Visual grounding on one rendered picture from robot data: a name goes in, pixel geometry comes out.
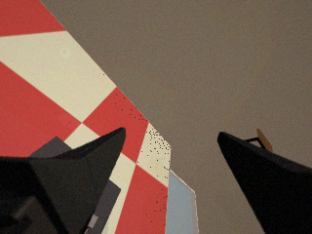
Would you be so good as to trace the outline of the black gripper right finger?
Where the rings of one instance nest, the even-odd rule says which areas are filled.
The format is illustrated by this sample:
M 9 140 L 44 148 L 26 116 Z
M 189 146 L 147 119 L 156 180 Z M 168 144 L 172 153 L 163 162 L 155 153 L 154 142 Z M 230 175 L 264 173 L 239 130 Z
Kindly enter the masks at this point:
M 217 143 L 265 234 L 312 234 L 312 169 L 219 132 Z

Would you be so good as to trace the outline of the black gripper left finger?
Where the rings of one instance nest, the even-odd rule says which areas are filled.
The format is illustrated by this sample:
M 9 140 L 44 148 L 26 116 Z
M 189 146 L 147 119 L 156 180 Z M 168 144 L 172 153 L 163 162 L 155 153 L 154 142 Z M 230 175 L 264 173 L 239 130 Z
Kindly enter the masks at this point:
M 38 194 L 62 234 L 85 234 L 125 139 L 121 127 L 50 158 L 0 156 L 0 190 Z

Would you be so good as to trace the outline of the dark grey square mat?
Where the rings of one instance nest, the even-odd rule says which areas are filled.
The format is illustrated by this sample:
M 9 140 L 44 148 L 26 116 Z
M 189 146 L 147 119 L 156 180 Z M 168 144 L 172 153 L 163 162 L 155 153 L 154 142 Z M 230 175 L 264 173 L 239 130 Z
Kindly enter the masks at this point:
M 56 136 L 28 157 L 50 158 L 69 150 L 72 148 Z M 89 228 L 86 234 L 101 234 L 120 192 L 121 188 L 109 179 L 94 212 L 98 219 L 94 227 Z

